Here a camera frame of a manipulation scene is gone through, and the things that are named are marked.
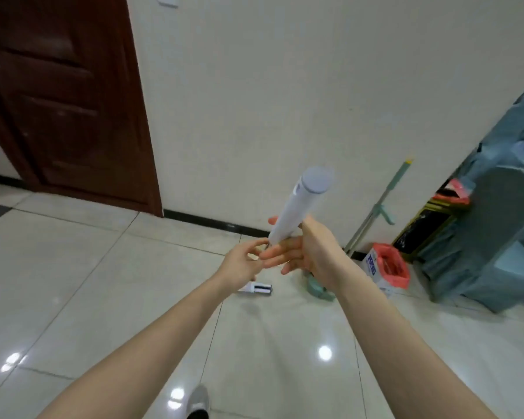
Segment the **person's grey shoe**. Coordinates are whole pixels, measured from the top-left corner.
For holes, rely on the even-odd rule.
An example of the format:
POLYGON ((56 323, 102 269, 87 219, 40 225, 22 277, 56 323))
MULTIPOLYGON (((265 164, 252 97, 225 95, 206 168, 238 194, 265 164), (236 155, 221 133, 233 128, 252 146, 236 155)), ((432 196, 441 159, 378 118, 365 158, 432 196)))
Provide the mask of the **person's grey shoe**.
POLYGON ((205 385, 199 384, 189 394, 185 419, 210 419, 210 396, 205 385))

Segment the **grey-green padded board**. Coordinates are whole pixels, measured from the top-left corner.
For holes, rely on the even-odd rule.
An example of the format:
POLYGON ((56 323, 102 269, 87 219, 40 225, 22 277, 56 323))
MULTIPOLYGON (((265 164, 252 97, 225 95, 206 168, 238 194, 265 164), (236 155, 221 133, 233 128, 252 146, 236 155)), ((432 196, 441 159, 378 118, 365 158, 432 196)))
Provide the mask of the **grey-green padded board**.
POLYGON ((496 166, 475 181, 465 242, 483 265, 494 265, 524 232, 524 168, 496 166))

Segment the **red plastic bag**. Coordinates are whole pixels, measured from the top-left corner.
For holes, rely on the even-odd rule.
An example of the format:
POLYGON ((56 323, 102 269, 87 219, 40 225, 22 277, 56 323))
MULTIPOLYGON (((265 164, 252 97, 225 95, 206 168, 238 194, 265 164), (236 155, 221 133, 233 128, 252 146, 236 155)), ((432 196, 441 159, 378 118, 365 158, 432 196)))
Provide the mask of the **red plastic bag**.
POLYGON ((437 191, 431 200, 447 205, 469 205, 469 190, 457 178, 446 181, 437 191))

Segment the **white stick vacuum handle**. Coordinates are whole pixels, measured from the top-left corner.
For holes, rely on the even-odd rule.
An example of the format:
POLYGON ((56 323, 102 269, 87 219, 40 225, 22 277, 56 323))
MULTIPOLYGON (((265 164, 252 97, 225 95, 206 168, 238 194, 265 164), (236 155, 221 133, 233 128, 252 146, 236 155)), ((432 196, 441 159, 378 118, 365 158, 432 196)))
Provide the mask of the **white stick vacuum handle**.
POLYGON ((307 168, 295 184, 269 233, 269 245, 276 245, 291 237, 321 196, 331 188, 333 182, 333 169, 322 166, 307 168))

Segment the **dark brown wooden door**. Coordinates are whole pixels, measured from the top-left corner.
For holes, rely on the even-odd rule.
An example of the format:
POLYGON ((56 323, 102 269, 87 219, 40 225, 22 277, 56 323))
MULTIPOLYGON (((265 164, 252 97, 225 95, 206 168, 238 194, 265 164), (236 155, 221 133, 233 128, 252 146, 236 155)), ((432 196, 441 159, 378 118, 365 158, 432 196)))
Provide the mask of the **dark brown wooden door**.
POLYGON ((127 0, 0 0, 0 147, 31 190, 162 217, 127 0))

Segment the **black and yellow bag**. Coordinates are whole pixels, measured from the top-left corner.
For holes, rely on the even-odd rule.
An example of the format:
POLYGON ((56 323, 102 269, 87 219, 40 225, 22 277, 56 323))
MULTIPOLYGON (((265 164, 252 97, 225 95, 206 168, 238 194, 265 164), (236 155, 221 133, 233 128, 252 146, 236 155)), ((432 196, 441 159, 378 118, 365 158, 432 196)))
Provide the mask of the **black and yellow bag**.
POLYGON ((409 221, 392 245, 411 264, 431 239, 453 220, 454 211, 450 205, 430 200, 409 221))

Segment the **person's right forearm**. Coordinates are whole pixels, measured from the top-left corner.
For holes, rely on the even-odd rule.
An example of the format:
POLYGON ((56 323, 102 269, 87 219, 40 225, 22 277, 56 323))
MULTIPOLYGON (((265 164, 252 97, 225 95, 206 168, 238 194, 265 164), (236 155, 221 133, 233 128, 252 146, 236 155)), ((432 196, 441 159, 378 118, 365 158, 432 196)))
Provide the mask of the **person's right forearm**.
POLYGON ((498 419, 344 253, 326 274, 395 419, 498 419))

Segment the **blue cloth cover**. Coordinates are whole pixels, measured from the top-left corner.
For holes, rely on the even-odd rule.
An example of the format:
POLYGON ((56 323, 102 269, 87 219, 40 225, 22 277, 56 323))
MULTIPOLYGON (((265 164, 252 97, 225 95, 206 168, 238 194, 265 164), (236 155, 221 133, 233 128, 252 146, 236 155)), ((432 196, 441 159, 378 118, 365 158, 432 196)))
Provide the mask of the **blue cloth cover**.
POLYGON ((418 254, 435 303, 465 297, 493 313, 524 303, 524 232, 494 265, 483 265, 465 242, 465 218, 475 181, 496 166, 524 168, 524 92, 455 172, 470 189, 470 207, 418 254))

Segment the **person's left forearm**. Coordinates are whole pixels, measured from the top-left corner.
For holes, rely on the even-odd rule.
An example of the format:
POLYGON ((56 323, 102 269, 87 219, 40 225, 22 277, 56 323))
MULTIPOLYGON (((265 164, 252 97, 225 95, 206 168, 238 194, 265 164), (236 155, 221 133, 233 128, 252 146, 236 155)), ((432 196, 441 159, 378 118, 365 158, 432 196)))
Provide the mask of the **person's left forearm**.
POLYGON ((72 382, 37 419, 141 419, 232 292, 214 274, 72 382))

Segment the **person's left hand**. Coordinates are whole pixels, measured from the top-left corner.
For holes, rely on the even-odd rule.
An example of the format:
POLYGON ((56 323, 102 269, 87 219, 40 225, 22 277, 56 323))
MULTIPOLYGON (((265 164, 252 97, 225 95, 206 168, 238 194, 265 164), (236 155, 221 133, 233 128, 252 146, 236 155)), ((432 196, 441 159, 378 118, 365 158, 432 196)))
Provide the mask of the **person's left hand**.
POLYGON ((224 256, 214 277, 218 286, 229 296, 248 282, 254 281, 262 269, 264 269, 264 261, 247 262, 244 260, 244 242, 240 242, 224 256))

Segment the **green mop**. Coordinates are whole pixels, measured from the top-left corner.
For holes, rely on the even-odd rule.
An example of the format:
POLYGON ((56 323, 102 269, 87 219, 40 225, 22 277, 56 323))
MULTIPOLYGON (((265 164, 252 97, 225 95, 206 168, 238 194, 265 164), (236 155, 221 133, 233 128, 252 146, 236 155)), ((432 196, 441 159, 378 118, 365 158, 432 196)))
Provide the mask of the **green mop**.
MULTIPOLYGON (((384 202, 389 196, 390 192, 395 189, 396 185, 405 175, 407 170, 413 163, 413 159, 407 159, 396 171, 395 175, 392 177, 384 192, 380 195, 377 202, 372 206, 370 212, 363 220, 362 224, 356 230, 354 235, 351 237, 349 242, 344 247, 344 253, 346 253, 351 260, 360 260, 360 255, 355 255, 356 246, 361 242, 364 236, 367 234, 371 226, 374 224, 378 217, 383 217, 387 224, 394 225, 395 221, 391 214, 386 210, 384 202)), ((314 276, 311 273, 305 272, 304 276, 307 279, 307 291, 311 296, 314 296, 319 299, 324 299, 326 301, 333 301, 335 299, 335 294, 332 291, 328 290, 321 284, 319 284, 314 276)))

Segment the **cardboard box with red bag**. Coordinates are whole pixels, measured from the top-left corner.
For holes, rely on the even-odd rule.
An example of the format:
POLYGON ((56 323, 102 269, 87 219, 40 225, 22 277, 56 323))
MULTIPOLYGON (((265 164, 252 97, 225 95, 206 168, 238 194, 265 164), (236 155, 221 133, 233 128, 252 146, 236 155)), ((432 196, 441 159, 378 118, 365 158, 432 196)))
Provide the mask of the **cardboard box with red bag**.
POLYGON ((406 290, 410 286, 408 266, 394 246, 373 243, 361 262, 361 268, 382 290, 406 290))

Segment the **black baseboard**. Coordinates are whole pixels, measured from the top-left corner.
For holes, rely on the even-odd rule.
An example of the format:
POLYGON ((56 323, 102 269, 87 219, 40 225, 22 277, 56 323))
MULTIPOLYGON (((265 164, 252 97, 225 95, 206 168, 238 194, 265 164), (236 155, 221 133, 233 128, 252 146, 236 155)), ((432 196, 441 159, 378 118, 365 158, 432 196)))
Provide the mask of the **black baseboard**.
POLYGON ((252 228, 244 225, 238 225, 235 223, 220 221, 212 218, 206 218, 201 216, 195 216, 188 213, 177 212, 170 209, 163 209, 163 217, 166 219, 172 219, 179 222, 190 223, 193 225, 208 227, 221 231, 238 233, 249 237, 264 238, 268 237, 270 232, 252 228))

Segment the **person's right hand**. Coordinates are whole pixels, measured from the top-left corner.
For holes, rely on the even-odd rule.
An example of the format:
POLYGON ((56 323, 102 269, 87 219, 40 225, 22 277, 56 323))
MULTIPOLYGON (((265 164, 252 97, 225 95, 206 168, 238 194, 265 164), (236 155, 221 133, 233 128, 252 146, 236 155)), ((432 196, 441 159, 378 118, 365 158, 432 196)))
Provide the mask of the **person's right hand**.
POLYGON ((259 254, 263 267, 281 267, 283 275, 297 269, 309 272, 323 288, 338 295, 344 271, 355 264, 332 232, 312 216, 307 216, 299 227, 300 236, 284 239, 259 254))

